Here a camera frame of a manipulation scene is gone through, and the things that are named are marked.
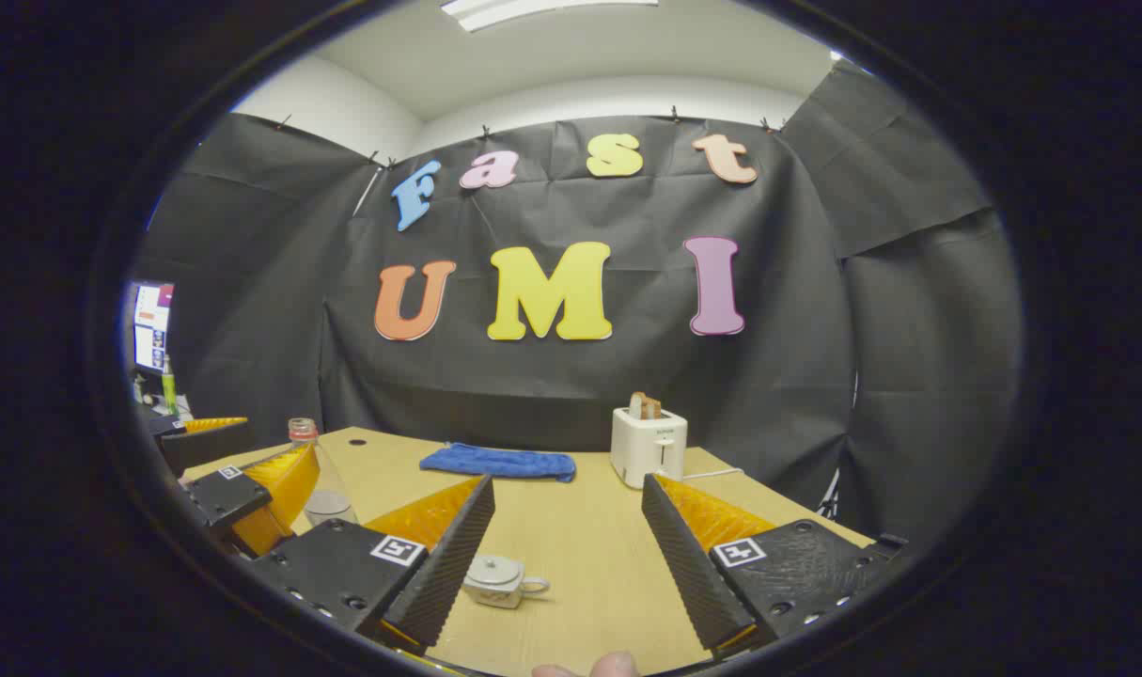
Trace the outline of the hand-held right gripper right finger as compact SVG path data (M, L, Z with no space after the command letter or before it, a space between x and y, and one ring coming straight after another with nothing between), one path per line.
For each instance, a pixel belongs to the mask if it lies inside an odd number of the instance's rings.
M695 638L713 658L788 638L843 609L907 541L850 543L819 519L773 526L751 511L649 473L642 511Z

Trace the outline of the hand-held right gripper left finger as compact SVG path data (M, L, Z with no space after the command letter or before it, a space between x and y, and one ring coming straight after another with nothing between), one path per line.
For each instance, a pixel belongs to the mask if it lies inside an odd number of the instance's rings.
M494 510L493 477L476 476L364 526L325 519L249 565L330 624L421 656L439 642Z

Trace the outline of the white teacup lid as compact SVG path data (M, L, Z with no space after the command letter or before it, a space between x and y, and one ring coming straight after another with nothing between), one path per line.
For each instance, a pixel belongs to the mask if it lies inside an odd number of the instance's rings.
M520 561L501 556L476 556L466 578L476 586L509 587L522 581L524 566Z

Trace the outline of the white ceramic teacup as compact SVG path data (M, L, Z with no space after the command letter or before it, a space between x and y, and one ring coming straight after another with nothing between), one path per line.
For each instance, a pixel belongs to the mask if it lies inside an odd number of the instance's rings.
M524 577L522 581L515 581L514 586L509 587L476 586L472 581L468 581L466 575L464 575L463 579L463 591L466 591L472 601L476 601L476 603L484 606L493 606L497 609L518 609L518 605L521 605L526 597L542 595L548 591L550 587L552 585L548 579L540 575L526 575L526 567L524 567Z

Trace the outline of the clear plastic water bottle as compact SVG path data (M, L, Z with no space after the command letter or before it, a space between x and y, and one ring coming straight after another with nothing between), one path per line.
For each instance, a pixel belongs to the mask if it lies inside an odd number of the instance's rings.
M317 479L305 502L305 517L312 526L324 523L325 519L346 519L356 522L356 513L352 506L346 483L341 479L333 454L321 442L321 432L316 421L311 418L291 418L288 420L288 433L292 448L309 448L314 451L317 464Z

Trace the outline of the blue towel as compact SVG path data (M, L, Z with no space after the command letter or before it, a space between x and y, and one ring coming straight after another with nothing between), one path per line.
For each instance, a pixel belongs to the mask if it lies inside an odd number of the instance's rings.
M417 464L423 470L492 475L502 479L576 479L571 456L546 451L485 449L447 443Z

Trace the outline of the white toaster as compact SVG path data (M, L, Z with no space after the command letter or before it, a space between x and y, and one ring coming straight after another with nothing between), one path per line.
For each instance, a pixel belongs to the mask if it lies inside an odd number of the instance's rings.
M648 473L683 479L686 442L687 420L669 411L652 419L635 418L628 408L612 412L610 460L626 487L642 489Z

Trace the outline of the computer monitor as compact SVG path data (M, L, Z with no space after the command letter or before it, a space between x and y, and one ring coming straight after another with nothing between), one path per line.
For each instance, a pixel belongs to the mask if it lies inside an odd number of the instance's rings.
M132 281L131 321L132 366L150 373L164 373L168 364L168 325L175 284L163 281Z

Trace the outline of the black backdrop cloth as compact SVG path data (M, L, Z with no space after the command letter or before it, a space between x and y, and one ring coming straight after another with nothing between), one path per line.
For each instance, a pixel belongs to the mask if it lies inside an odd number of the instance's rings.
M545 121L399 166L232 113L132 274L176 288L199 416L602 451L632 390L691 445L868 535L936 543L983 492L1023 344L991 198L837 65L782 132Z

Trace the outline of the ceiling light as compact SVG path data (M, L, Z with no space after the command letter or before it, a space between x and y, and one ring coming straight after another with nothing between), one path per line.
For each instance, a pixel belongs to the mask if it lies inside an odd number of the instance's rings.
M439 8L458 22L467 33L498 24L536 16L536 14L566 11L574 8L598 6L651 6L661 0L449 0Z

